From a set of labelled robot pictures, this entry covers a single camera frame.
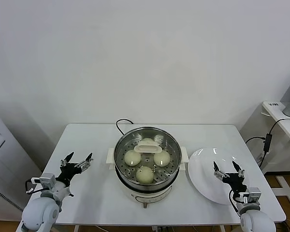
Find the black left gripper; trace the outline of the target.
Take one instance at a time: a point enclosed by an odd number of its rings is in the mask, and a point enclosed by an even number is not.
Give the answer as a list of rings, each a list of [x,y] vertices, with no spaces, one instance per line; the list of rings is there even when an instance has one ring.
[[[90,153],[84,161],[78,164],[69,163],[73,155],[74,152],[70,153],[60,161],[61,173],[57,177],[57,181],[62,182],[66,187],[70,186],[71,180],[76,174],[80,174],[81,170],[88,169],[92,161],[92,153]]]

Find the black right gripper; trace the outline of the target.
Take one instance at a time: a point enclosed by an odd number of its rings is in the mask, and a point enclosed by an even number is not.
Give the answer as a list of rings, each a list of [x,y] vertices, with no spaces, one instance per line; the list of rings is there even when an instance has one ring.
[[[219,180],[223,180],[224,183],[230,185],[234,193],[246,192],[247,186],[243,184],[245,179],[245,170],[241,169],[239,164],[237,164],[235,161],[233,161],[232,164],[237,173],[224,173],[220,171],[218,165],[214,161],[214,176]]]

